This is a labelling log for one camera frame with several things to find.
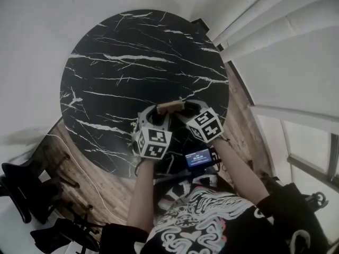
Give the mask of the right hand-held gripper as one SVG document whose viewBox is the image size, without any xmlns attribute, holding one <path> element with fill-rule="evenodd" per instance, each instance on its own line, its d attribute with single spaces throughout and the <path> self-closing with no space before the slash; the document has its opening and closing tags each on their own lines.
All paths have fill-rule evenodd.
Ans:
<svg viewBox="0 0 339 254">
<path fill-rule="evenodd" d="M 223 128 L 218 115 L 212 108 L 209 108 L 206 102 L 187 99 L 185 101 L 185 108 L 195 112 L 204 110 L 197 116 L 185 116 L 182 113 L 175 113 L 175 116 L 187 126 L 196 139 L 209 143 L 223 134 Z"/>
</svg>

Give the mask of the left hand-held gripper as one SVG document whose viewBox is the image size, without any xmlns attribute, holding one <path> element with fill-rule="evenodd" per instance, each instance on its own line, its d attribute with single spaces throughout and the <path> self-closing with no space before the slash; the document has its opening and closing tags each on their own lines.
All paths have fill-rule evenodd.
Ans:
<svg viewBox="0 0 339 254">
<path fill-rule="evenodd" d="M 160 114 L 157 122 L 157 105 L 151 105 L 138 113 L 137 131 L 132 134 L 132 145 L 142 158 L 163 159 L 170 146 L 172 132 L 169 131 L 171 113 Z"/>
</svg>

